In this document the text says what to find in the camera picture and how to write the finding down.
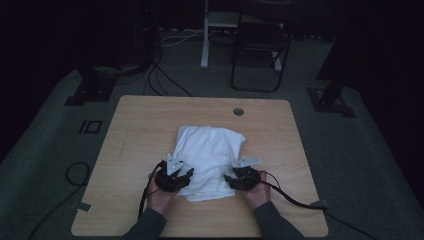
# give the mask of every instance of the table hole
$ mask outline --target table hole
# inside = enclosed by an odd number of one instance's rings
[[[243,116],[244,110],[243,108],[234,108],[233,113],[236,116]]]

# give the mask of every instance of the dark background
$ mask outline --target dark background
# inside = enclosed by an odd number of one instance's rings
[[[211,1],[210,8],[231,11],[241,2]],[[353,8],[353,1],[298,2],[306,16],[298,39],[336,38],[318,78],[361,93],[423,205],[422,1],[360,0]],[[146,6],[132,0],[0,2],[1,160],[81,58],[115,68],[149,58]],[[165,30],[200,29],[203,9],[203,1],[161,0],[156,13]]]

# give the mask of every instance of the white towel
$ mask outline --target white towel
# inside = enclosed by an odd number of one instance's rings
[[[190,202],[233,196],[235,191],[225,181],[224,174],[229,174],[231,165],[237,162],[244,140],[240,133],[225,128],[182,126],[173,158],[184,162],[179,175],[191,168],[194,173],[190,184],[178,196]]]

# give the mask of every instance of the camera stand base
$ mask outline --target camera stand base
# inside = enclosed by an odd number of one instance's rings
[[[307,88],[307,90],[316,112],[341,113],[345,118],[356,118],[352,108],[346,105],[341,95],[332,104],[328,104],[322,99],[325,89]]]
[[[116,78],[97,77],[98,86],[87,87],[83,80],[75,91],[74,96],[68,97],[65,106],[83,106],[85,102],[107,102],[115,87]]]

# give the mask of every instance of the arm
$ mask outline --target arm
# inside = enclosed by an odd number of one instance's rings
[[[266,173],[261,172],[261,180],[266,181]],[[278,212],[271,202],[271,188],[259,183],[255,188],[245,192],[247,203],[261,229],[264,240],[304,239],[302,234]]]
[[[148,194],[151,195],[147,198],[147,208],[137,223],[121,239],[156,240],[159,238],[166,224],[163,215],[178,191],[169,193],[158,189],[155,181],[152,181],[148,190]]]

